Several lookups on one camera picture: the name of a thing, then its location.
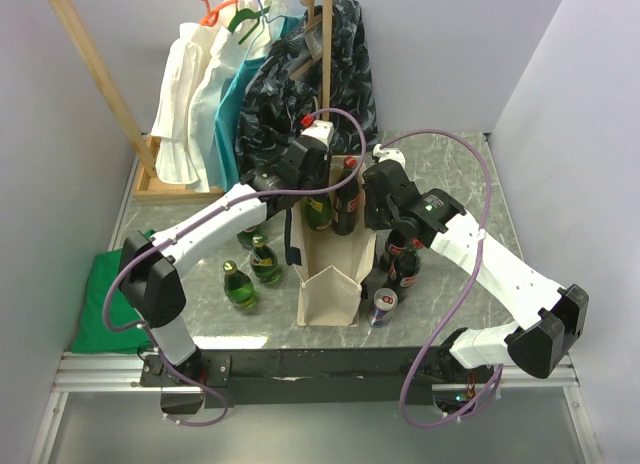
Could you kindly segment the green glass bottle yellow label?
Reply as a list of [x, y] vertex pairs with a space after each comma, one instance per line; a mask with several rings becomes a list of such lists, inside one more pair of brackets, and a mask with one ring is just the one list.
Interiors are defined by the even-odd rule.
[[331, 225], [332, 201], [328, 194], [310, 196], [304, 206], [306, 222], [310, 229], [322, 231]]

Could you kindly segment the dark cola bottle red cap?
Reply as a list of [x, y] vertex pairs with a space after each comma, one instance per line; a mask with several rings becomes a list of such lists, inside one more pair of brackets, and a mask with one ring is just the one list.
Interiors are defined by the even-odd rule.
[[355, 230], [359, 197], [360, 186], [356, 177], [335, 191], [332, 219], [335, 234], [347, 236]]

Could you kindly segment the beige canvas tote bag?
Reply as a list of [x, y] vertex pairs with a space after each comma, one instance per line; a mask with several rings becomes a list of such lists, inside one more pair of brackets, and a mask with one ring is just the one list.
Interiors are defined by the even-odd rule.
[[332, 229], [311, 229], [304, 217], [305, 202], [292, 209], [293, 268], [300, 279], [297, 324], [355, 327], [363, 281], [374, 264], [376, 233], [365, 225], [365, 192], [359, 193], [354, 231], [346, 236]]

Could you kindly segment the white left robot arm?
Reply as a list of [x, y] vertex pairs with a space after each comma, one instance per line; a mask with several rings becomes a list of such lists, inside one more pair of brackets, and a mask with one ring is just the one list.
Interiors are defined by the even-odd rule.
[[236, 234], [292, 208], [302, 191], [326, 187], [332, 134], [312, 126], [273, 168], [253, 169], [218, 201], [165, 231], [150, 238], [137, 232], [125, 240], [122, 270], [138, 256], [145, 258], [124, 275], [119, 290], [146, 323], [151, 341], [166, 357], [164, 373], [176, 385], [204, 379], [201, 351], [182, 317], [181, 278]]

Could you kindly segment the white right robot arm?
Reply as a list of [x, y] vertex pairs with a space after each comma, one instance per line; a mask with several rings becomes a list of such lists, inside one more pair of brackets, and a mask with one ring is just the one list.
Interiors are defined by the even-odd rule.
[[394, 160], [365, 170], [363, 187], [369, 228], [397, 230], [475, 274], [477, 284], [512, 317], [498, 327], [455, 331], [433, 353], [441, 376], [460, 382], [474, 368], [514, 364], [535, 378], [548, 378], [582, 335], [587, 292], [533, 270], [482, 230], [447, 192], [420, 192]]

